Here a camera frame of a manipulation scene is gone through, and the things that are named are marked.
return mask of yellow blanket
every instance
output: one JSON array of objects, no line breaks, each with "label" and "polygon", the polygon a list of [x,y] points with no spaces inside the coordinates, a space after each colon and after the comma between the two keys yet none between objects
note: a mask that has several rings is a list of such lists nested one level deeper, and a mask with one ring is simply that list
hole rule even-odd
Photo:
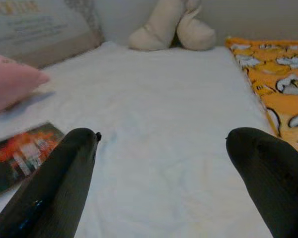
[{"label": "yellow blanket", "polygon": [[260,97],[276,135],[298,150],[298,41],[229,38],[226,46]]}]

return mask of white wall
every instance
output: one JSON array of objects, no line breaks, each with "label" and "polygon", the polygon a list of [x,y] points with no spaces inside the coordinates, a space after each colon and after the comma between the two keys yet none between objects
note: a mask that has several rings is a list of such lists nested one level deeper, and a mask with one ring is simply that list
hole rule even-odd
[{"label": "white wall", "polygon": [[[157,0],[96,0],[107,40],[125,44],[143,25]],[[201,18],[226,36],[298,39],[298,0],[203,0]]]}]

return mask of stuffed animal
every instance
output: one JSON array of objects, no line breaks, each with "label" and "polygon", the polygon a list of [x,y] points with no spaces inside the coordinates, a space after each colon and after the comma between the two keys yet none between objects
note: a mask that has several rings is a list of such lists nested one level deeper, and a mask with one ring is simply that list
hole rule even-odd
[{"label": "stuffed animal", "polygon": [[195,17],[201,0],[159,0],[148,22],[129,37],[129,47],[156,51],[170,47],[174,34],[189,50],[208,50],[215,45],[215,30]]}]

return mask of book cover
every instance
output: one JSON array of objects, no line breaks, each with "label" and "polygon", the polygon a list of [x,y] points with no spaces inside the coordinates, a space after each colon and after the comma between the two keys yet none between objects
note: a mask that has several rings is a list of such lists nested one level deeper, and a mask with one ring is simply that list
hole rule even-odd
[{"label": "book cover", "polygon": [[64,134],[47,122],[0,141],[0,193],[31,175]]}]

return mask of white sheet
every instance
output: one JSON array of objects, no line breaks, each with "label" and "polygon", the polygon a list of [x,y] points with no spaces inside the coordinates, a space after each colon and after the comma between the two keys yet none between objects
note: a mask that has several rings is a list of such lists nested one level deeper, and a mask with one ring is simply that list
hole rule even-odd
[{"label": "white sheet", "polygon": [[102,132],[75,237],[271,238],[225,149],[233,128],[270,131],[227,49],[105,43],[45,71],[51,83],[0,115],[0,138],[46,120]]}]

